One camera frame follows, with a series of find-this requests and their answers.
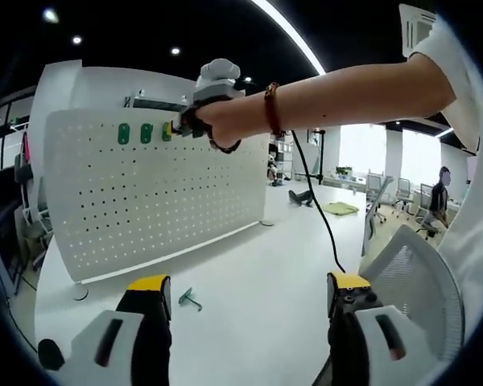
black cable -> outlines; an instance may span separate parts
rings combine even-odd
[[[335,258],[336,265],[338,265],[338,268],[340,269],[341,272],[345,273],[344,267],[341,266],[340,262],[338,261],[338,255],[336,254],[336,245],[335,245],[335,237],[332,235],[332,230],[331,227],[329,226],[328,219],[326,219],[324,211],[320,207],[319,202],[316,200],[315,192],[313,191],[313,185],[312,185],[312,180],[309,176],[309,171],[308,171],[308,165],[306,163],[306,158],[304,157],[304,153],[302,148],[300,147],[299,140],[297,139],[297,136],[295,135],[295,131],[291,131],[291,135],[293,135],[293,140],[295,142],[295,145],[297,146],[297,150],[299,151],[300,159],[303,162],[304,166],[304,173],[306,175],[306,180],[308,181],[308,187],[310,192],[312,193],[312,198],[313,201],[315,202],[315,206],[318,209],[320,215],[322,216],[322,220],[324,220],[324,224],[328,229],[329,236],[331,237],[331,243],[332,243],[332,252]]]
[[[31,287],[31,288],[32,288],[34,291],[36,291],[36,292],[37,292],[37,290],[38,290],[38,289],[37,289],[37,288],[35,288],[35,287],[34,287],[34,286],[33,286],[33,285],[32,285],[32,284],[31,284],[31,283],[30,283],[30,282],[29,282],[29,281],[28,281],[28,280],[27,280],[27,279],[26,279],[26,278],[25,278],[23,275],[22,275],[22,280],[23,280],[23,281],[25,281],[25,282],[27,283],[27,285],[28,285],[29,287]]]
[[[4,296],[7,296],[6,285],[3,283],[3,280],[2,280],[2,277],[1,276],[0,276],[0,284],[2,285],[2,290],[3,290]],[[25,339],[25,341],[28,343],[28,345],[31,347],[31,349],[34,350],[34,352],[37,354],[38,351],[32,345],[31,341],[25,336],[25,334],[23,333],[23,331],[19,328],[18,323],[16,322],[16,319],[14,319],[13,313],[10,310],[10,306],[9,306],[9,298],[6,298],[6,307],[7,307],[7,311],[9,312],[10,320],[13,321],[14,327],[16,327],[16,330],[18,330],[18,332],[21,334],[21,336],[23,337],[23,339]]]
[[[10,319],[13,321],[13,324],[16,327],[16,330],[18,330],[18,332],[25,339],[25,341],[28,343],[28,345],[31,347],[31,349],[34,350],[34,352],[37,354],[38,351],[35,349],[34,345],[31,343],[31,341],[29,339],[27,339],[27,337],[23,333],[22,329],[19,328],[18,323],[16,322],[16,319],[14,319],[13,313],[11,312],[9,305],[7,305],[7,309],[9,310]]]

green tool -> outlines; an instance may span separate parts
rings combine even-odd
[[[202,311],[202,305],[197,303],[196,301],[194,301],[192,299],[192,291],[193,291],[192,287],[188,288],[188,290],[179,298],[179,304],[182,305],[185,302],[191,302],[191,303],[195,304],[197,307],[199,307],[198,312],[201,312]]]
[[[151,125],[150,123],[144,123],[142,125],[142,134],[140,141],[141,143],[150,143],[152,139],[152,130],[154,129],[154,126]]]
[[[126,145],[129,143],[130,126],[126,123],[121,123],[118,126],[118,143],[120,145]]]
[[[170,122],[163,123],[163,127],[161,129],[161,139],[163,142],[171,141],[171,126]]]

white floor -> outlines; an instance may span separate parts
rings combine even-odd
[[[414,230],[419,228],[419,225],[413,219],[407,220],[408,216],[404,213],[399,218],[396,217],[396,214],[392,215],[393,209],[391,207],[382,205],[379,211],[386,216],[386,222],[380,224],[378,220],[375,221],[376,233],[369,243],[369,252],[361,259],[362,269],[376,258],[401,225],[409,225]],[[440,243],[442,236],[443,233],[428,239],[428,242],[436,247]],[[23,274],[23,277],[34,287],[37,287],[39,272],[35,273],[31,269],[28,269]],[[34,305],[35,290],[22,280],[19,285],[18,295],[10,300],[10,308],[16,323],[32,345],[35,345]]]

person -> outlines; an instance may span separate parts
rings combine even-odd
[[[448,190],[446,187],[451,183],[451,172],[446,166],[442,166],[439,172],[439,182],[431,189],[431,204],[429,205],[430,217],[425,222],[431,225],[434,219],[441,222],[446,228],[448,225]]]
[[[483,314],[483,68],[471,58],[479,47],[470,48],[469,54],[439,16],[404,63],[344,68],[278,87],[272,121],[281,130],[327,128],[441,111],[467,150],[476,152],[480,143],[472,186],[438,248],[462,293],[466,339]],[[211,126],[213,140],[224,148],[269,133],[271,126],[264,92],[206,105],[196,117]]]

ceiling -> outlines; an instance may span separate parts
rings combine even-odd
[[[433,1],[403,1],[433,11]],[[0,96],[37,82],[47,63],[82,59],[84,66],[138,68],[188,79],[218,57],[232,60],[261,91],[316,73],[285,33],[250,0],[164,2],[21,2],[6,9],[9,28],[0,36]],[[404,61],[398,1],[273,0],[317,54],[326,71],[358,64]],[[58,24],[41,21],[53,7]],[[80,35],[80,46],[71,39]],[[179,47],[180,55],[170,54]],[[444,125],[438,114],[430,118]],[[438,133],[425,125],[411,127]],[[454,135],[444,142],[459,147]]]

